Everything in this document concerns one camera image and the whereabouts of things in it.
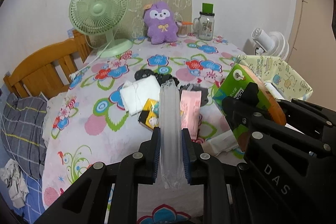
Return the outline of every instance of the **orange tag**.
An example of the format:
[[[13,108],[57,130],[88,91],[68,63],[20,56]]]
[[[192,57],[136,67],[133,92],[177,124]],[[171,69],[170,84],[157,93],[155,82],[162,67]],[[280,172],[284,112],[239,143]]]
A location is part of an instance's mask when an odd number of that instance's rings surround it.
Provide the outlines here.
[[[152,8],[152,4],[147,4],[143,7],[144,10],[148,10],[150,8]]]

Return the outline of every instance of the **purple plush toy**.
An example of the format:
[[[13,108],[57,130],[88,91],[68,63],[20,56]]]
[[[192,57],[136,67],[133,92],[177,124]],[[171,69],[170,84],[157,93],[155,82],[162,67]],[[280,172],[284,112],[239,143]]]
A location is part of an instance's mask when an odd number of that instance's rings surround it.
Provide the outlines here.
[[[167,3],[159,1],[145,12],[143,21],[148,26],[147,35],[152,44],[177,41],[177,25],[174,14],[169,11]]]

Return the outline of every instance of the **yellow stripe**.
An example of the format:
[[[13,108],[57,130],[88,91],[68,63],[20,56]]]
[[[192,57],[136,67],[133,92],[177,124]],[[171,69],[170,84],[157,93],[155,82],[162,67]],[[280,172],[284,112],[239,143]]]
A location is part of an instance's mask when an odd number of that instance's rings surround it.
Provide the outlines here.
[[[3,129],[1,129],[1,131],[2,131],[6,136],[14,137],[14,138],[18,138],[18,139],[20,139],[20,140],[22,140],[22,141],[25,141],[25,142],[28,142],[28,143],[31,143],[31,144],[40,146],[38,143],[34,143],[34,142],[32,142],[32,141],[30,141],[30,140],[27,140],[27,139],[25,139],[25,138],[22,138],[22,137],[13,135],[13,134],[7,134]]]
[[[44,110],[37,110],[36,108],[33,108],[33,107],[28,107],[28,106],[26,106],[26,107],[23,108],[23,109],[19,109],[19,108],[14,108],[14,107],[11,106],[10,104],[8,104],[8,102],[6,102],[6,104],[7,104],[8,106],[10,106],[12,109],[14,109],[14,110],[18,110],[18,111],[23,111],[23,110],[26,110],[26,109],[32,109],[32,110],[34,110],[34,111],[36,111],[36,112],[47,113],[47,112],[44,111]]]

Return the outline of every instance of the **green fan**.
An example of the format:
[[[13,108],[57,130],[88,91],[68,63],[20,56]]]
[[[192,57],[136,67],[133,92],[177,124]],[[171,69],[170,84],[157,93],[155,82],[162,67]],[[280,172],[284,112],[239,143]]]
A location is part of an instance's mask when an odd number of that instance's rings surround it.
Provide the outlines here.
[[[114,39],[113,27],[124,18],[128,0],[71,0],[69,18],[76,30],[85,35],[106,35],[107,44],[99,47],[97,56],[112,57],[129,50],[128,39]],[[97,48],[88,42],[91,48]]]

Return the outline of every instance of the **floral tablecloth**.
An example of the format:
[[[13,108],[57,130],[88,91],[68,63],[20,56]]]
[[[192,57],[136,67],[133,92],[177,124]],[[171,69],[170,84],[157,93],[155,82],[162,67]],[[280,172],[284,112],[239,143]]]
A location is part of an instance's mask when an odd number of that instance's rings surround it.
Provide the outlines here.
[[[43,205],[50,206],[93,163],[112,164],[138,151],[152,132],[141,126],[137,116],[125,111],[120,89],[134,73],[148,68],[176,76],[182,85],[199,83],[209,89],[209,102],[201,107],[197,142],[230,130],[211,97],[231,69],[235,57],[243,54],[223,37],[201,41],[195,36],[178,42],[152,45],[147,38],[133,41],[133,47],[115,58],[99,58],[71,83],[56,117],[43,173]],[[95,58],[92,53],[86,63]],[[237,149],[221,160],[241,161]],[[171,223],[200,216],[203,187],[185,185],[165,189],[160,172],[154,185],[139,185],[138,223]]]

